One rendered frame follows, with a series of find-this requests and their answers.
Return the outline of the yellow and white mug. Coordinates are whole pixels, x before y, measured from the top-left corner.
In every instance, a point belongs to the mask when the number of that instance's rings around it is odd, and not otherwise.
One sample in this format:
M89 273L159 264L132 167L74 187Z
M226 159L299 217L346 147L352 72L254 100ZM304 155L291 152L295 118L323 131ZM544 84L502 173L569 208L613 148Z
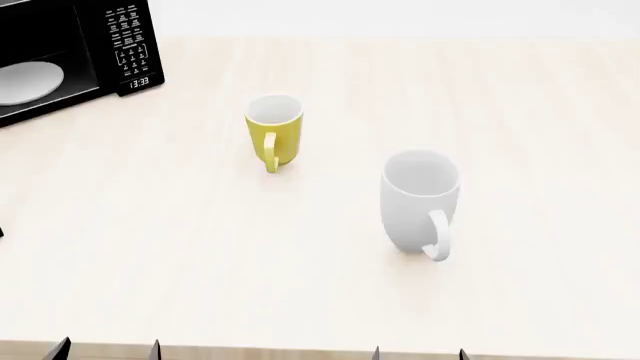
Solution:
M268 173L298 155L303 116L302 103L286 94L261 95L249 103L244 119L256 156Z

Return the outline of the white microwave turntable plate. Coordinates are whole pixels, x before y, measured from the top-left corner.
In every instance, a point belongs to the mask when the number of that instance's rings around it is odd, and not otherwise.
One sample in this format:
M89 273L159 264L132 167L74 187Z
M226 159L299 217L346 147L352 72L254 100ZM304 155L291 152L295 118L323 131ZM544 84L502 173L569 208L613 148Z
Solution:
M26 104L54 92L64 71L51 62L19 62L0 68L0 106Z

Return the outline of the black microwave oven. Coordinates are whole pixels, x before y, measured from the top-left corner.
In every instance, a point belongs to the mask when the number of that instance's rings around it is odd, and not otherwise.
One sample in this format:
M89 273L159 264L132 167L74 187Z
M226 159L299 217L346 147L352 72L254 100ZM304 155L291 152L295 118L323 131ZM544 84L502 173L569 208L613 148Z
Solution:
M0 106L0 128L165 82L148 0L0 0L0 68L51 62L64 71L52 93Z

